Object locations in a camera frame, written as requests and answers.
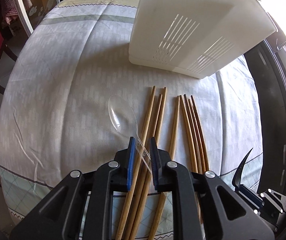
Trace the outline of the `wooden chopstick three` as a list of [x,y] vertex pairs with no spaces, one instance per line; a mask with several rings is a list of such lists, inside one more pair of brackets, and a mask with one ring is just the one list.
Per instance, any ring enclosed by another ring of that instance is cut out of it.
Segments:
[[[160,138],[160,133],[161,133],[161,126],[163,123],[163,116],[164,116],[164,108],[165,108],[165,101],[166,101],[166,96],[167,96],[167,88],[165,87],[161,93],[163,95],[163,99],[161,102],[161,107],[160,107],[160,112],[159,112],[159,116],[158,116],[158,123],[157,123],[157,129],[155,130],[155,135],[152,137],[155,137],[156,142],[159,141]],[[145,180],[145,186],[144,186],[144,191],[142,192],[142,196],[140,199],[140,205],[136,214],[136,221],[133,224],[133,229],[132,229],[132,233],[131,236],[132,237],[136,237],[136,233],[138,231],[139,228],[139,224],[140,224],[140,220],[142,218],[142,214],[145,208],[145,203],[146,203],[146,199],[148,196],[148,191],[150,188],[150,183],[151,183],[151,179],[152,179],[152,175],[151,173],[147,174],[147,178]]]

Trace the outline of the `wooden chopstick eight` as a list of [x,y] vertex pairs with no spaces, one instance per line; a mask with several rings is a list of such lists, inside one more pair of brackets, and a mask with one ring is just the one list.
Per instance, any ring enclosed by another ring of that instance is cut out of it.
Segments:
[[204,134],[203,134],[203,130],[202,130],[202,125],[200,122],[200,118],[199,118],[199,114],[197,111],[197,107],[196,107],[196,103],[194,100],[194,97],[191,96],[191,101],[192,101],[192,105],[193,105],[193,111],[195,113],[196,116],[196,122],[197,122],[197,127],[198,127],[198,131],[199,131],[199,136],[200,136],[200,141],[202,143],[202,153],[203,153],[203,163],[204,163],[204,172],[209,170],[209,160],[208,160],[208,153],[207,153],[207,149],[206,149],[206,143],[205,143],[205,139],[204,139]]

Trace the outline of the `wooden chopstick six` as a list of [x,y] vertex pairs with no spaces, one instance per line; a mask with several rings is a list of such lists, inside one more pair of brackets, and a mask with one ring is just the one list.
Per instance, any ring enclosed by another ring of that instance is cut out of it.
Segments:
[[200,164],[200,152],[199,152],[199,148],[198,148],[198,141],[197,141],[197,137],[196,137],[195,127],[194,127],[194,123],[193,123],[193,119],[192,119],[191,108],[190,108],[186,94],[184,94],[184,100],[185,100],[185,106],[186,106],[186,110],[187,110],[187,116],[189,119],[189,128],[191,130],[191,141],[192,141],[192,145],[193,145],[192,171],[195,173],[200,173],[200,171],[202,170],[202,166]]

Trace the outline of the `white plastic utensil holder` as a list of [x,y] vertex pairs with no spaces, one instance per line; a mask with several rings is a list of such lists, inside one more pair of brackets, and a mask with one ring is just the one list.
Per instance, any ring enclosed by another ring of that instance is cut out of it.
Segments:
[[276,30],[258,0],[139,0],[129,61],[202,79]]

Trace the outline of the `clear plastic spoon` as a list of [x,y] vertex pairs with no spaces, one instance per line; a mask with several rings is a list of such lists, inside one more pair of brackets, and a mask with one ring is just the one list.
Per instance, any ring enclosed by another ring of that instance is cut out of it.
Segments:
[[108,100],[110,121],[116,131],[125,138],[134,137],[136,150],[147,170],[151,171],[151,157],[139,138],[136,116],[126,100],[118,95],[112,95]]

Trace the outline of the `wooden chopstick two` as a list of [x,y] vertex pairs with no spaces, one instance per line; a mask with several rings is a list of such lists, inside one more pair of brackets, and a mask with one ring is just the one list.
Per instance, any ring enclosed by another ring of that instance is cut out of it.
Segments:
[[[151,126],[150,135],[151,136],[155,135],[155,130],[157,129],[158,116],[160,112],[162,99],[163,99],[163,95],[159,94],[158,103],[155,108],[154,119],[150,121],[150,126]],[[137,214],[137,211],[140,205],[140,199],[142,196],[142,192],[144,191],[144,186],[146,184],[145,180],[147,178],[148,173],[149,171],[147,170],[146,166],[143,165],[139,173],[138,182],[136,183],[135,196],[132,201],[132,207],[131,207],[129,217],[127,219],[127,227],[125,229],[125,233],[123,234],[123,239],[135,239],[135,237],[131,236],[131,233],[133,229],[133,224],[136,221],[136,214]]]

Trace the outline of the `wooden chopstick four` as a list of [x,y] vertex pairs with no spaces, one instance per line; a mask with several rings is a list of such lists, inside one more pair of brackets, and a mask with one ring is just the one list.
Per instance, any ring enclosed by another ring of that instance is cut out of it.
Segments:
[[[174,112],[174,121],[173,121],[173,127],[172,127],[172,134],[171,134],[171,144],[170,144],[170,158],[173,159],[174,155],[176,153],[176,145],[177,145],[177,132],[178,132],[178,122],[179,122],[179,110],[180,110],[180,99],[179,96],[177,96],[176,99],[176,109]],[[165,202],[167,199],[167,192],[162,192],[159,197],[158,206],[154,215],[154,220],[150,229],[150,234],[148,237],[148,240],[153,240],[155,237],[155,234],[157,232],[159,222],[161,220],[161,216],[163,214]]]

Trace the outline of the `patterned grey tablecloth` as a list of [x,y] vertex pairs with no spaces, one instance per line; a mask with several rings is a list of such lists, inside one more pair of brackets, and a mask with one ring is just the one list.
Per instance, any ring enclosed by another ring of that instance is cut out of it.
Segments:
[[144,124],[152,88],[167,91],[158,147],[170,148],[176,98],[191,96],[210,170],[256,191],[263,165],[260,108],[244,56],[203,79],[131,64],[128,45],[139,0],[64,0],[22,48],[0,107],[0,179],[19,223],[70,171],[94,171],[128,146],[108,100],[125,99]]

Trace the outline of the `wooden chopstick five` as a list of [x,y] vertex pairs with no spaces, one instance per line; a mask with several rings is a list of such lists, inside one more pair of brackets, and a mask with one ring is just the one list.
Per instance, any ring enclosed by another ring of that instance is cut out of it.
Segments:
[[186,105],[184,103],[183,96],[180,95],[179,98],[180,98],[180,101],[182,104],[185,128],[186,128],[187,139],[188,139],[188,143],[189,143],[191,170],[192,170],[192,172],[197,173],[198,172],[198,166],[197,166],[197,159],[196,159],[196,153],[195,153],[195,147],[194,147],[194,143],[193,143],[193,137],[192,137],[191,127],[190,127],[189,117],[187,114]]

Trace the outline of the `wooden chopstick seven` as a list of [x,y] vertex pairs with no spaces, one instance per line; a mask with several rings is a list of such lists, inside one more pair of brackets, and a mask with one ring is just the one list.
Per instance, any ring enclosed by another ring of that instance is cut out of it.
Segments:
[[204,153],[203,153],[203,144],[202,144],[201,137],[200,137],[198,121],[197,121],[197,117],[196,117],[195,110],[193,107],[192,99],[188,99],[188,102],[189,102],[189,106],[191,109],[192,120],[193,120],[194,129],[195,129],[196,140],[197,140],[197,148],[198,148],[198,153],[199,153],[199,162],[198,163],[201,165],[199,172],[201,174],[203,174],[206,171],[206,166],[205,166],[205,161],[204,161]]

